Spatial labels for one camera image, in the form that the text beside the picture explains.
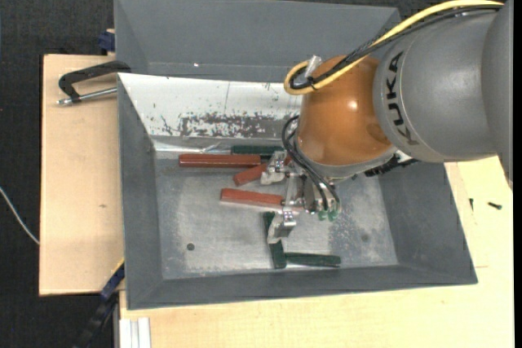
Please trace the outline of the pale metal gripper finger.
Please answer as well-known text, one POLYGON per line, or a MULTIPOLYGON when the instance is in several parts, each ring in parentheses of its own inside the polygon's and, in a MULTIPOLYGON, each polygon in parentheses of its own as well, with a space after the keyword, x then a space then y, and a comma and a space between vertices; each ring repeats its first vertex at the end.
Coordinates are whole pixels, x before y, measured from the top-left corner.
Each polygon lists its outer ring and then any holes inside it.
POLYGON ((297 225, 297 220, 291 210, 272 212, 272 220, 268 222, 267 242, 276 244, 282 238, 287 238, 297 225))
POLYGON ((285 152, 274 152, 267 163, 267 168, 262 172, 260 182, 263 185, 279 183, 285 177, 285 152))

